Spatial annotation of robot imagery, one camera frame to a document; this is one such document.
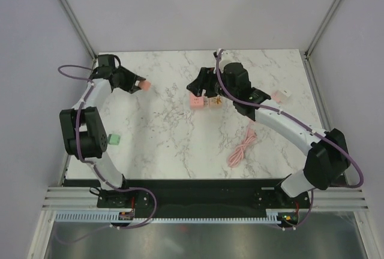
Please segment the pink power strip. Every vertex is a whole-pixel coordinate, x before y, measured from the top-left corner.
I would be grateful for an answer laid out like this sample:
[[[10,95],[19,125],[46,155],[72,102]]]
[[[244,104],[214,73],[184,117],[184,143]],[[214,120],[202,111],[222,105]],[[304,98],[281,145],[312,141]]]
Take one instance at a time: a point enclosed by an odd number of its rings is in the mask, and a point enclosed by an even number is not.
[[[284,94],[282,94],[280,91],[272,93],[271,98],[278,104],[281,104],[285,99]]]

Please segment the pink cube socket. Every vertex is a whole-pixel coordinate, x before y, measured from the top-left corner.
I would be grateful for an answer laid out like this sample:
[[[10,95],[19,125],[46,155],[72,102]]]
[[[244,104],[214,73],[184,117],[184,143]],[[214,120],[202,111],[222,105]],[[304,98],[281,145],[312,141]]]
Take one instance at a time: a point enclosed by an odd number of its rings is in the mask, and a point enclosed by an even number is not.
[[[196,97],[193,94],[190,94],[190,108],[191,109],[202,109],[205,106],[205,101],[203,97]]]

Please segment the green charger plug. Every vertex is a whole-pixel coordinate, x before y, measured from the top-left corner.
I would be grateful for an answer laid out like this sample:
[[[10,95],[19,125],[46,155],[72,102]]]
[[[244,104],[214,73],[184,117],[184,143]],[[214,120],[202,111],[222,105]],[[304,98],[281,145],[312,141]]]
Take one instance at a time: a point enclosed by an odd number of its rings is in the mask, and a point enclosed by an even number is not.
[[[118,135],[118,134],[109,134],[108,136],[108,144],[109,145],[114,145],[114,146],[117,146],[119,145],[121,141],[121,136]]]

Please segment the salmon charger plug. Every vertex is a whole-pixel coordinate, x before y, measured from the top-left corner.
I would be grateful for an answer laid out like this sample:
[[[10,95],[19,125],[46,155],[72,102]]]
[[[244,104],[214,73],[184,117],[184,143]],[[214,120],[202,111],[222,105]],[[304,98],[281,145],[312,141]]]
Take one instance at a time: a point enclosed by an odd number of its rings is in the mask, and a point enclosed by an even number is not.
[[[147,80],[144,80],[144,81],[140,81],[139,82],[139,87],[144,90],[144,91],[148,91],[151,87],[151,83]]]

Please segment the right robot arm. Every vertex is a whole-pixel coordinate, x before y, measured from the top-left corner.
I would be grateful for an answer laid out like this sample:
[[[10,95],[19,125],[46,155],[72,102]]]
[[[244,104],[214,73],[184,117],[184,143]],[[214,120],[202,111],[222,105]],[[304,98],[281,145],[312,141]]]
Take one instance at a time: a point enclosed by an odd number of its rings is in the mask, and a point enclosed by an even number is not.
[[[304,168],[288,175],[275,191],[281,207],[289,207],[303,192],[326,190],[350,167],[341,131],[313,129],[288,118],[270,95],[251,85],[247,70],[239,62],[227,64],[219,74],[202,67],[187,90],[195,97],[220,95],[232,100],[238,113],[273,129],[306,155]]]

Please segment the white wall charger plug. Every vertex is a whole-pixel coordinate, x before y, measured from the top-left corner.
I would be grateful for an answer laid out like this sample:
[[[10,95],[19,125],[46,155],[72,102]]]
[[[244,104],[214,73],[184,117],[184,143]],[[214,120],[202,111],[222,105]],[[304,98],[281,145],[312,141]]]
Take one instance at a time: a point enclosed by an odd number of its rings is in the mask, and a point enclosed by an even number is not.
[[[286,103],[286,102],[288,102],[289,99],[290,99],[290,97],[292,96],[291,91],[288,91],[288,90],[286,90],[286,89],[279,90],[279,91],[280,91],[282,94],[284,94],[284,97],[285,97],[285,99],[284,99],[284,101],[283,101],[282,103]]]

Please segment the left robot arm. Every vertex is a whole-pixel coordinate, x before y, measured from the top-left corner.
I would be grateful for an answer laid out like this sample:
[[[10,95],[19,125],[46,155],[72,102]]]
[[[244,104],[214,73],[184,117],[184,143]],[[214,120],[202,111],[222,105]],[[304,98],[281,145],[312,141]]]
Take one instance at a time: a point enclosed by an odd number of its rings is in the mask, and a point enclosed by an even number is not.
[[[111,200],[119,207],[131,202],[132,193],[125,185],[124,175],[118,171],[107,153],[108,136],[99,114],[104,102],[115,89],[129,94],[147,91],[151,83],[121,65],[113,54],[100,55],[98,66],[90,69],[89,77],[72,76],[65,68],[85,67],[62,65],[58,72],[65,77],[86,82],[86,90],[77,103],[59,114],[62,137],[68,155],[86,164],[98,178],[104,190],[113,190]]]

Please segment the peach cube socket adapter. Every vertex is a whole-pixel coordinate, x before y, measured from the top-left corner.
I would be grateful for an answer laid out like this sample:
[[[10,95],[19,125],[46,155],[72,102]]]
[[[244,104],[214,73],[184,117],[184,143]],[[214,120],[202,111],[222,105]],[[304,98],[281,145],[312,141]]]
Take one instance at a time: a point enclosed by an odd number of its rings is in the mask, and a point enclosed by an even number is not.
[[[207,98],[207,102],[210,109],[219,109],[223,106],[223,101],[220,96]]]

